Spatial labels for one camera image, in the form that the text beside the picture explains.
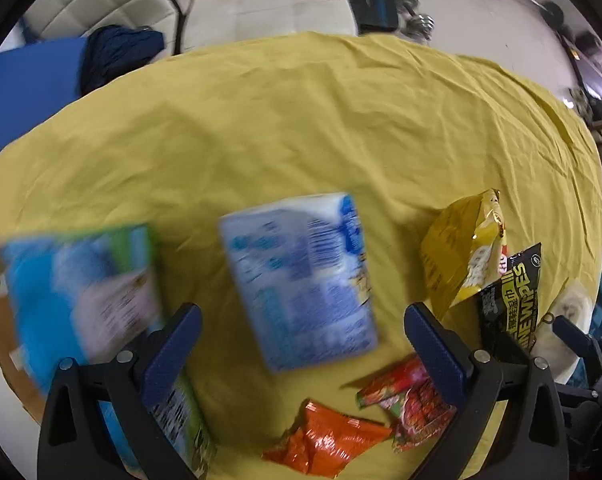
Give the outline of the white soft pillow bag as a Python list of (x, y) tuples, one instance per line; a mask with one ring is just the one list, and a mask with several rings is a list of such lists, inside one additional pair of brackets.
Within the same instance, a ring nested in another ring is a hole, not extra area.
[(578, 338), (577, 330), (587, 334), (593, 312), (592, 297), (579, 280), (572, 280), (566, 283), (536, 327), (531, 356), (547, 362), (558, 384), (568, 382), (581, 359), (563, 337)]

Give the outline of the red snack packet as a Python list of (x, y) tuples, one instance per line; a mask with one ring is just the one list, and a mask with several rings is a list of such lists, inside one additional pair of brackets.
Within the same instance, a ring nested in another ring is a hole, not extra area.
[(438, 437), (456, 414), (415, 353), (374, 376), (356, 393), (356, 402), (360, 408), (378, 405), (389, 414), (395, 452)]

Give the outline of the black shoe wipes pack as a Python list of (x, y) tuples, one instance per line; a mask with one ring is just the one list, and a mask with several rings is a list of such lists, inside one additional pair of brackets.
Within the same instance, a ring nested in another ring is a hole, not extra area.
[(481, 344), (491, 353), (505, 349), (507, 337), (529, 351), (538, 323), (538, 282), (542, 244), (507, 258), (507, 270), (479, 292), (476, 300)]

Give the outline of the yellow panda snack bag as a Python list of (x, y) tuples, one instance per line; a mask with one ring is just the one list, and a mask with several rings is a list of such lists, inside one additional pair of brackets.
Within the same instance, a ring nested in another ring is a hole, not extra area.
[(423, 237), (420, 256), (437, 318), (497, 281), (508, 258), (499, 190), (489, 188), (443, 209)]

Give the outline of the orange snack packet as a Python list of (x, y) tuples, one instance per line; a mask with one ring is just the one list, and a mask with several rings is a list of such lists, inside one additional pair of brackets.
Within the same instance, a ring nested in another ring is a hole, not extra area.
[(262, 459), (306, 476), (335, 479), (354, 458), (391, 437), (388, 426), (345, 415), (314, 400)]

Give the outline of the blue white tissue pack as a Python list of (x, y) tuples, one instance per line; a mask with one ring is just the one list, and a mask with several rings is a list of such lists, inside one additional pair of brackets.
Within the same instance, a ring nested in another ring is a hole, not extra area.
[(271, 372), (377, 347), (364, 230), (350, 194), (286, 198), (226, 214), (220, 237)]

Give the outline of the cardboard box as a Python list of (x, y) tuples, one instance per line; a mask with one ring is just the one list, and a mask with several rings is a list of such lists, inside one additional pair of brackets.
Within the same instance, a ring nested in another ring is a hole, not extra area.
[[(168, 323), (145, 226), (71, 235), (27, 236), (0, 243), (0, 367), (24, 408), (42, 426), (58, 363), (110, 362), (131, 341)], [(131, 479), (148, 479), (115, 412), (100, 408)], [(215, 446), (184, 367), (151, 414), (202, 479)]]

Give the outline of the yellow tablecloth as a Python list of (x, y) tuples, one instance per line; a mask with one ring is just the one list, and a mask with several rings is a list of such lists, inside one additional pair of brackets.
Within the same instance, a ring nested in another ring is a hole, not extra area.
[[(262, 460), (314, 399), (354, 413), (356, 379), (409, 352), (420, 243), (438, 213), (496, 188), (508, 247), (542, 248), (540, 302), (602, 268), (602, 168), (581, 118), (483, 58), (393, 36), (314, 34), (191, 51), (107, 84), (0, 153), (0, 240), (147, 223), (167, 309), (203, 312), (188, 373), (217, 445), (213, 479), (289, 479)], [(218, 220), (347, 192), (366, 242), (376, 350), (272, 374)]]

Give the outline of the blue foam mat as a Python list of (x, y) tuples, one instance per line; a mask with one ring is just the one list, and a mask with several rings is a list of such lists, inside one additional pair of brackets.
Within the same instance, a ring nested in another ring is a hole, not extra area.
[(80, 97), (86, 42), (62, 38), (0, 53), (0, 151)]

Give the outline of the dark blue knitted cloth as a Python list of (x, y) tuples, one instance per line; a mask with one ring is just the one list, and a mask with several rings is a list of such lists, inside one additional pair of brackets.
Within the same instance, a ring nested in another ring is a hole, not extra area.
[(88, 36), (82, 53), (78, 76), (80, 96), (147, 65), (164, 49), (162, 32), (150, 27), (99, 27)]

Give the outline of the dumbbell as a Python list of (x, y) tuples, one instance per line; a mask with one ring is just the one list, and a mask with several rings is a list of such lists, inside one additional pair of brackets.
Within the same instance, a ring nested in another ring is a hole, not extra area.
[(435, 21), (429, 14), (419, 12), (420, 0), (394, 0), (401, 17), (400, 32), (415, 40), (428, 42), (432, 38)]

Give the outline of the left white padded chair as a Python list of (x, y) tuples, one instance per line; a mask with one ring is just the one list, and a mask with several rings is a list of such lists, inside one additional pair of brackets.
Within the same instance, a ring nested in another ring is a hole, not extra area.
[(185, 12), (178, 0), (35, 0), (23, 15), (43, 40), (86, 37), (108, 25), (162, 32), (165, 55), (182, 50)]

